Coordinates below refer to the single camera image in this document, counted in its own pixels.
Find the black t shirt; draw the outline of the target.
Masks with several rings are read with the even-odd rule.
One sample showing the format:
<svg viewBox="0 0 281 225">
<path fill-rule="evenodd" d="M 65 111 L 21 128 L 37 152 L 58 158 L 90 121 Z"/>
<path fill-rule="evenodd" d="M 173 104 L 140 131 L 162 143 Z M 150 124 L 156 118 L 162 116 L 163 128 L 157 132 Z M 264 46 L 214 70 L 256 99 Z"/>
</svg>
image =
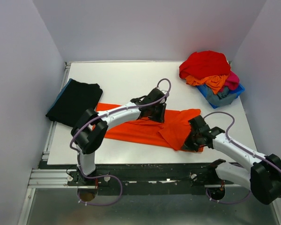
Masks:
<svg viewBox="0 0 281 225">
<path fill-rule="evenodd" d="M 56 105 L 45 116 L 50 121 L 73 127 L 87 109 L 97 106 L 102 94 L 99 84 L 72 79 Z"/>
</svg>

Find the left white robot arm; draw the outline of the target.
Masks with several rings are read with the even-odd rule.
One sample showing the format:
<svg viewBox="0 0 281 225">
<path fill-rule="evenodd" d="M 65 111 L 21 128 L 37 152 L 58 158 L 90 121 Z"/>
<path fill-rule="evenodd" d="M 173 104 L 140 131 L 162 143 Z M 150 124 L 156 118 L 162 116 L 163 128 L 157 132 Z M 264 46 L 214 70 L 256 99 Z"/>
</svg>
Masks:
<svg viewBox="0 0 281 225">
<path fill-rule="evenodd" d="M 101 146 L 108 130 L 125 122 L 149 119 L 163 123 L 169 91 L 154 88 L 148 95 L 133 98 L 125 105 L 111 110 L 90 108 L 71 130 L 70 148 L 77 151 L 78 179 L 84 185 L 94 181 L 95 151 Z"/>
</svg>

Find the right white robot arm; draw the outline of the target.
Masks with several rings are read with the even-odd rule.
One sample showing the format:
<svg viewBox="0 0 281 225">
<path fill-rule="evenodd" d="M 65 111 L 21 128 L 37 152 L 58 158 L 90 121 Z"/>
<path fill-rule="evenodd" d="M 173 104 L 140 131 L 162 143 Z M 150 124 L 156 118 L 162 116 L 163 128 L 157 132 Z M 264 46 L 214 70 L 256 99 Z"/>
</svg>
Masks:
<svg viewBox="0 0 281 225">
<path fill-rule="evenodd" d="M 183 150 L 199 151 L 208 147 L 235 161 L 229 163 L 218 159 L 212 162 L 203 175 L 196 177 L 197 182 L 211 185 L 230 181 L 249 190 L 265 205 L 281 198 L 281 159 L 277 155 L 265 155 L 246 147 L 231 138 L 228 130 L 210 128 L 200 115 L 188 122 L 190 133 L 182 146 Z"/>
</svg>

